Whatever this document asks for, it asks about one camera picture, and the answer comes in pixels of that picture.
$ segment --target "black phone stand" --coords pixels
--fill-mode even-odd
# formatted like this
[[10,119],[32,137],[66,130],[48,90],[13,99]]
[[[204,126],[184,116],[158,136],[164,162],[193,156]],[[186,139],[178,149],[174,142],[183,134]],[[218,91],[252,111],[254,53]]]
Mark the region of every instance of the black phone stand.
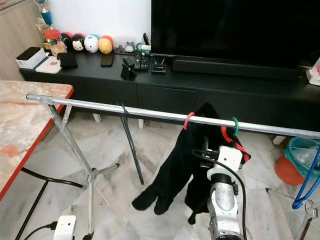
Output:
[[133,80],[137,76],[136,72],[134,71],[133,68],[125,65],[124,63],[122,64],[122,71],[120,77],[123,78],[124,80]]

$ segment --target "white cabinet leg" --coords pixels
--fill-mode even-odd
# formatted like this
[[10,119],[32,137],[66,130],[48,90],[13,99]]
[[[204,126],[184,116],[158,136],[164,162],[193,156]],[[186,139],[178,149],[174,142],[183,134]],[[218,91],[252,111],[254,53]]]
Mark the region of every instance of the white cabinet leg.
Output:
[[283,140],[285,140],[286,137],[285,136],[275,136],[275,138],[272,140],[274,145],[280,145]]
[[144,123],[145,123],[145,121],[143,119],[138,119],[139,129],[144,129]]
[[101,123],[101,116],[100,114],[97,114],[97,113],[93,113],[93,118],[95,120],[96,123]]

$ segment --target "trash bin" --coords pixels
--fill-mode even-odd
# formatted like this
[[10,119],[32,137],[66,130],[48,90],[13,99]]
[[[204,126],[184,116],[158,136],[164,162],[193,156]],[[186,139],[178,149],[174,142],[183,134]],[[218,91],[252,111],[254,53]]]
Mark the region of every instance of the trash bin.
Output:
[[[295,137],[285,148],[284,155],[274,166],[275,173],[285,183],[290,185],[302,184],[312,165],[320,144],[312,139]],[[314,168],[311,178],[316,180],[320,176],[320,164]]]

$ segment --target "marble floor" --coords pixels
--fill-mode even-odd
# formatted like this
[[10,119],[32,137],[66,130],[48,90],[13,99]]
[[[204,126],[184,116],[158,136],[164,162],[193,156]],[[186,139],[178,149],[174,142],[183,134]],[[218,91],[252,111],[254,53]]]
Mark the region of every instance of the marble floor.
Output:
[[[131,201],[150,184],[161,164],[175,145],[182,126],[149,121],[138,129],[138,120],[129,119],[131,134],[144,177],[141,185],[135,169],[130,147],[118,117],[102,115],[96,123],[91,114],[74,113],[68,128],[83,151],[89,164],[104,168],[120,163],[95,182],[94,240],[209,240],[209,214],[196,216],[196,224],[187,220],[191,210],[184,204],[185,187],[174,199],[169,210],[155,215],[154,204],[145,211],[137,211]],[[248,240],[293,240],[303,220],[303,210],[293,211],[292,201],[269,194],[265,188],[295,196],[298,187],[284,184],[274,172],[276,159],[283,149],[274,147],[269,136],[257,133],[238,134],[252,158],[239,171],[247,192],[246,227]],[[56,128],[53,128],[26,163],[26,168],[53,178],[85,184],[86,173],[82,164]],[[0,239],[13,240],[32,203],[40,191],[43,180],[21,172],[0,202]],[[320,200],[318,188],[314,200]],[[69,185],[49,183],[36,207],[24,234],[37,227],[57,221],[60,215],[76,215],[75,239],[87,233],[88,190]],[[30,240],[52,240],[54,232],[42,229]],[[320,238],[320,223],[314,221],[306,240]]]

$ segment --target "green ring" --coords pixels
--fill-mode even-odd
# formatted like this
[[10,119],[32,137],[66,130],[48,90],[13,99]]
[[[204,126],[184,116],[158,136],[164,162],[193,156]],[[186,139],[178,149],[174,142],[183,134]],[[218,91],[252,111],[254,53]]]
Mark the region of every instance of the green ring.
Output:
[[239,122],[238,122],[238,119],[236,117],[232,117],[232,120],[234,121],[235,123],[235,131],[233,133],[233,136],[236,136],[239,132]]
[[136,46],[135,46],[135,48],[139,51],[139,52],[141,52],[141,45],[142,45],[142,42],[138,42],[137,44],[136,44]]

